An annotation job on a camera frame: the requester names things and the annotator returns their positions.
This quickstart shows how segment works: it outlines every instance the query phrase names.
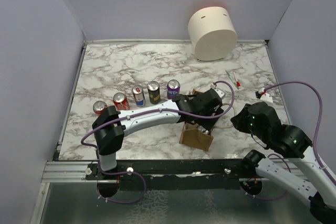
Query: silver and blue can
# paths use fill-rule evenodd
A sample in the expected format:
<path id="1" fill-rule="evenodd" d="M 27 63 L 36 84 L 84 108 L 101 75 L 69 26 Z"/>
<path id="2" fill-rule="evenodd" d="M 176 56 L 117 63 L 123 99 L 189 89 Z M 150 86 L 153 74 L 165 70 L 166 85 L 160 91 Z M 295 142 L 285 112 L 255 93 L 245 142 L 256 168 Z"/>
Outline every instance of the silver and blue can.
<path id="1" fill-rule="evenodd" d="M 167 98 L 173 99 L 174 96 L 180 93 L 180 83 L 173 79 L 167 83 Z"/>
<path id="2" fill-rule="evenodd" d="M 134 96 L 135 103 L 138 107 L 142 107 L 146 104 L 142 86 L 135 85 L 132 89 L 132 93 Z"/>

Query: white cylindrical container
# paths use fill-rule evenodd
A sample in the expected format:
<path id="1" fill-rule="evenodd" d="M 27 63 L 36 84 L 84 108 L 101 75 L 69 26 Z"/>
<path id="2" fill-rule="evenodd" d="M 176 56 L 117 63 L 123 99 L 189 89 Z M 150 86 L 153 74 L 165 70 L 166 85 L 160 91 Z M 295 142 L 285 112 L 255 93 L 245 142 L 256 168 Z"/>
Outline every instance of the white cylindrical container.
<path id="1" fill-rule="evenodd" d="M 199 60 L 225 58 L 237 43 L 229 13 L 222 7 L 197 11 L 189 20 L 188 32 L 195 57 Z"/>

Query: purple soda can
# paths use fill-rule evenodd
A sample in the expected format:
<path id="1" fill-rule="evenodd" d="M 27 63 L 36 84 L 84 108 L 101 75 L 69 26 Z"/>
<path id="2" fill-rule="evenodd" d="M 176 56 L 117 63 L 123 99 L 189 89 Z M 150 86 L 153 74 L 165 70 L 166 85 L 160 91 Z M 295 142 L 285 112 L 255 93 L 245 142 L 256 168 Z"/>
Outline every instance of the purple soda can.
<path id="1" fill-rule="evenodd" d="M 180 83 L 177 80 L 170 80 L 167 83 L 167 98 L 173 99 L 174 96 L 180 93 Z"/>

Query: soda can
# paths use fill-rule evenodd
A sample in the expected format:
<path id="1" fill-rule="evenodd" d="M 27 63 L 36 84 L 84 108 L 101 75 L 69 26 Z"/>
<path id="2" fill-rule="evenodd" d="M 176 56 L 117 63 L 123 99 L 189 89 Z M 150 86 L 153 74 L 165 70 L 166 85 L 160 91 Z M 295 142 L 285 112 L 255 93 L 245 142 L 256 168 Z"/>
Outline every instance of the soda can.
<path id="1" fill-rule="evenodd" d="M 130 104 L 128 103 L 127 97 L 123 93 L 116 93 L 113 96 L 113 103 L 118 110 L 130 109 Z"/>
<path id="2" fill-rule="evenodd" d="M 135 85 L 132 89 L 132 93 L 134 96 L 135 103 L 138 107 L 142 107 L 146 104 L 142 86 Z"/>
<path id="3" fill-rule="evenodd" d="M 97 101 L 93 104 L 93 111 L 97 115 L 100 115 L 106 108 L 107 104 L 103 101 Z"/>
<path id="4" fill-rule="evenodd" d="M 167 98 L 173 99 L 174 96 L 180 93 L 180 83 L 177 80 L 170 80 L 167 83 Z"/>
<path id="5" fill-rule="evenodd" d="M 150 81 L 147 84 L 149 101 L 152 104 L 158 104 L 161 101 L 160 97 L 160 85 L 157 81 Z"/>

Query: white marble surface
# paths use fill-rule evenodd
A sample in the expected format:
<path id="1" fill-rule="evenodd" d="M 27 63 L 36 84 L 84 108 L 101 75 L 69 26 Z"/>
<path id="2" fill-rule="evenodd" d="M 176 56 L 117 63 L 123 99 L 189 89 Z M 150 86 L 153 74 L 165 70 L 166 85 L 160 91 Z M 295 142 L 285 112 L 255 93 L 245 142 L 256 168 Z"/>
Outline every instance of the white marble surface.
<path id="1" fill-rule="evenodd" d="M 255 91 L 275 83 L 275 76 L 264 44 L 238 44 L 225 59 L 211 62 L 196 61 L 190 44 L 128 44 L 88 45 L 80 71 L 77 88 L 69 114 L 59 160 L 95 159 L 92 147 L 82 146 L 81 138 L 91 130 L 97 118 L 92 105 L 104 100 L 113 105 L 113 95 L 127 94 L 131 109 L 137 109 L 131 88 L 134 84 L 146 86 L 156 80 L 161 85 L 161 99 L 166 101 L 166 83 L 177 79 L 181 93 L 192 89 L 206 91 L 216 80 L 230 82 L 225 70 L 235 71 L 242 88 L 235 89 L 234 106 L 239 112 L 245 103 L 256 102 Z M 229 89 L 224 102 L 230 101 Z M 274 107 L 282 122 L 288 123 L 285 108 L 277 89 L 271 90 Z M 150 106 L 145 89 L 146 106 Z M 217 125 L 229 124 L 232 111 L 223 116 Z M 252 148 L 265 152 L 254 140 L 233 127 L 214 129 L 214 140 L 208 152 L 178 143 L 183 123 L 160 125 L 141 130 L 125 137 L 117 159 L 200 159 L 242 158 Z M 94 137 L 87 139 L 95 143 Z"/>

